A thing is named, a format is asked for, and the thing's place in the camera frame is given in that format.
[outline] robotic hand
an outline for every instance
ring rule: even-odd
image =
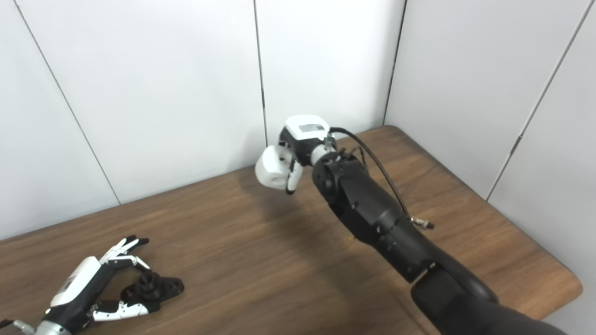
[[[60,287],[37,329],[20,320],[5,320],[0,327],[12,324],[26,335],[74,335],[93,321],[120,320],[158,311],[160,302],[180,295],[184,285],[178,278],[161,278],[142,259],[128,254],[147,243],[148,238],[132,235],[111,247],[100,260],[94,256],[85,258]],[[120,301],[96,303],[116,271],[130,266],[141,271],[137,283],[122,291]]]
[[[337,151],[334,132],[352,137],[383,172],[390,196],[354,155]],[[443,335],[564,335],[559,329],[499,304],[496,294],[418,229],[375,155],[354,134],[331,128],[318,116],[289,118],[278,145],[265,149],[255,173],[261,184],[293,194],[304,166],[331,210],[361,242],[369,244],[409,283],[418,308]]]

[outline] white robotic hand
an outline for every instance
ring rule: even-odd
[[[304,166],[335,151],[329,125],[319,116],[296,115],[285,122],[277,145],[270,145],[254,167],[259,182],[293,194]]]
[[[148,238],[123,238],[98,260],[85,258],[66,279],[50,303],[37,329],[20,320],[5,320],[26,335],[74,335],[93,321],[112,321],[156,312],[160,303],[180,295],[184,285],[178,278],[162,278],[150,271],[142,259],[129,255],[134,248],[149,243]],[[116,271],[134,266],[142,273],[128,286],[121,300],[96,302]]]

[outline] white wall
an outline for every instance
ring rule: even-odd
[[[12,1],[0,46],[0,240],[118,205]]]
[[[486,197],[588,2],[409,1],[386,123]]]
[[[265,147],[252,0],[17,0],[122,202]]]
[[[381,126],[403,0],[257,0],[269,143],[317,114],[353,132]]]
[[[547,320],[596,329],[596,9],[592,7],[490,203],[567,265],[584,294]]]

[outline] black joint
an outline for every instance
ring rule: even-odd
[[[118,311],[119,306],[120,302],[118,300],[104,300],[100,301],[100,303],[97,305],[97,311],[105,313],[116,313]]]
[[[184,284],[178,278],[162,278],[153,271],[143,272],[136,284],[125,288],[120,294],[120,298],[129,306],[136,303],[142,303],[146,306],[147,302],[164,302],[184,291]]]
[[[136,235],[130,235],[126,237],[126,242],[130,243],[132,241],[136,240]]]
[[[149,243],[148,238],[139,238],[139,243],[137,244],[137,246],[144,246],[147,243]]]

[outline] black cable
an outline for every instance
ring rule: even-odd
[[[387,173],[387,171],[385,171],[385,168],[381,164],[381,161],[379,161],[379,159],[377,158],[377,156],[374,155],[374,153],[372,152],[372,150],[370,150],[370,148],[367,147],[367,145],[364,144],[364,142],[362,142],[361,139],[359,139],[356,135],[354,135],[353,133],[351,133],[347,129],[340,128],[340,127],[331,127],[329,129],[329,131],[330,132],[338,132],[338,133],[346,134],[346,135],[350,136],[354,141],[356,141],[368,153],[369,156],[371,156],[372,160],[378,166],[379,170],[381,170],[381,173],[383,174],[383,176],[387,180],[387,183],[389,183],[389,186],[393,190],[393,193],[395,194],[395,197],[397,198],[398,203],[399,203],[400,207],[402,208],[404,214],[406,214],[406,216],[408,218],[411,218],[411,216],[409,215],[408,209],[406,208],[406,204],[403,202],[402,196],[399,195],[398,188],[395,187],[395,184],[393,183],[393,180],[391,180],[391,177],[389,176],[389,174]]]

